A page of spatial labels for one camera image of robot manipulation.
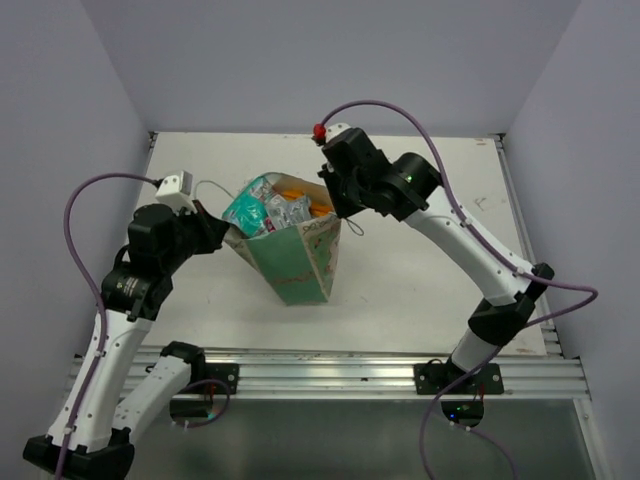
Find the orange yellow snack packet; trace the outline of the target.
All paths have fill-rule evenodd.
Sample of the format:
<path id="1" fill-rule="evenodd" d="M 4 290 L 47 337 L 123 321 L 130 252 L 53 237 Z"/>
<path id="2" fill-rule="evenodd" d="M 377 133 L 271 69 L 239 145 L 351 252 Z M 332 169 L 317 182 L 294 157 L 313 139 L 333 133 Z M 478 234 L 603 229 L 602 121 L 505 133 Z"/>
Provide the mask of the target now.
<path id="1" fill-rule="evenodd" d="M 311 196 L 299 189 L 280 190 L 279 194 L 287 201 L 294 201 L 306 196 L 309 198 L 310 213 L 312 217 L 324 217 L 333 212 L 333 208 L 325 203 L 313 200 Z"/>

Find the teal candy packet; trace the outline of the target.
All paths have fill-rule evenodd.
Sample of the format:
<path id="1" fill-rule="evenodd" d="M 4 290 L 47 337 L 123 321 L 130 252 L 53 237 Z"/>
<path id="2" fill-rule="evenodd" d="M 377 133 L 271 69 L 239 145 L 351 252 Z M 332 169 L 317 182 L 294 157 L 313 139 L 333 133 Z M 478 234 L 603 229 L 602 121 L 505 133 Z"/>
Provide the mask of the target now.
<path id="1" fill-rule="evenodd" d="M 268 234 L 265 205 L 275 194 L 265 176 L 256 177 L 234 198 L 223 213 L 223 219 L 237 227 L 246 237 Z"/>

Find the grey snack packet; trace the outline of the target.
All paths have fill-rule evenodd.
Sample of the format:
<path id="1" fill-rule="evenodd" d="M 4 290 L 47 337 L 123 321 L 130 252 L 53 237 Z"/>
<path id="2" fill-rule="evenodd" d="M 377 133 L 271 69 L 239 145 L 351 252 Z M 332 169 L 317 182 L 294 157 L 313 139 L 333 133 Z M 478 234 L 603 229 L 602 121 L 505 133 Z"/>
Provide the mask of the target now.
<path id="1" fill-rule="evenodd" d="M 287 201 L 280 194 L 274 194 L 266 203 L 265 210 L 276 230 L 281 230 L 310 221 L 312 216 L 309 207 L 309 198 L 306 196 Z"/>

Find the green paper bag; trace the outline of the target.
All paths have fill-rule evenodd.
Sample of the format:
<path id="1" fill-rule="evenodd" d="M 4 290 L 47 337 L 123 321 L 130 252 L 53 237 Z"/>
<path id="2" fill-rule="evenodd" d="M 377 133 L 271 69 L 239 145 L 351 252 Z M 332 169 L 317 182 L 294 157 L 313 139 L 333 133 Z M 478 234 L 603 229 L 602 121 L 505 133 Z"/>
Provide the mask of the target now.
<path id="1" fill-rule="evenodd" d="M 333 208 L 324 186 L 284 173 L 260 176 L 272 183 L 275 194 L 299 189 Z M 341 230 L 342 221 L 333 208 L 324 217 L 252 238 L 230 224 L 224 241 L 286 305 L 322 304 L 329 301 L 333 288 Z"/>

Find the pink snack packet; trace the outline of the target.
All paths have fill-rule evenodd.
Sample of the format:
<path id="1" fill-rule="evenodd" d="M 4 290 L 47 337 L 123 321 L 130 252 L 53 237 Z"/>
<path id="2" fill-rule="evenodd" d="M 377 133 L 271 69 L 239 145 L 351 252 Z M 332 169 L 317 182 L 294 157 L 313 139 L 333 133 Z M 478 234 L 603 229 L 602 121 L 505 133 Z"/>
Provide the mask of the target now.
<path id="1" fill-rule="evenodd" d="M 269 218 L 267 218 L 265 220 L 265 227 L 266 227 L 268 232 L 273 232 L 273 231 L 276 230 L 276 227 L 274 226 L 274 224 L 272 223 L 272 221 Z"/>

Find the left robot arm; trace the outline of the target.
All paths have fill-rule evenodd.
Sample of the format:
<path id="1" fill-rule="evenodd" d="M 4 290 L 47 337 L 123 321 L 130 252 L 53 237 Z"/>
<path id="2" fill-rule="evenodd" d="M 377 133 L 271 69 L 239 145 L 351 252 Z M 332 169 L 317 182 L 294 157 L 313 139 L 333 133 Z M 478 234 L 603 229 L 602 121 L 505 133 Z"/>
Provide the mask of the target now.
<path id="1" fill-rule="evenodd" d="M 123 479 L 139 438 L 174 395 L 211 385 L 231 391 L 208 376 L 202 348 L 172 341 L 134 390 L 122 393 L 173 275 L 191 257 L 219 250 L 229 227 L 200 202 L 179 212 L 163 204 L 135 211 L 128 243 L 98 288 L 94 332 L 70 394 L 48 432 L 26 442 L 24 460 L 58 479 Z"/>

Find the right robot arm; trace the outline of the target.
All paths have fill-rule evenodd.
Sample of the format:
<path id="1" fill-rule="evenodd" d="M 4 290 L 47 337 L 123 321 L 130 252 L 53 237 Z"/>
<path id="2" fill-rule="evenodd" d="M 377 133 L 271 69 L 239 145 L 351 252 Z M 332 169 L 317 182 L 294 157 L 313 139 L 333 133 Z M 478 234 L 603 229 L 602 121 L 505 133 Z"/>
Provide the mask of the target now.
<path id="1" fill-rule="evenodd" d="M 481 244 L 472 218 L 460 219 L 447 198 L 441 174 L 417 153 L 387 159 L 360 128 L 336 124 L 324 132 L 323 179 L 335 213 L 347 219 L 370 209 L 392 216 L 438 246 L 480 289 L 483 299 L 446 363 L 428 374 L 437 389 L 468 392 L 481 380 L 478 366 L 507 345 L 531 318 L 553 269 L 531 264 L 495 238 Z"/>

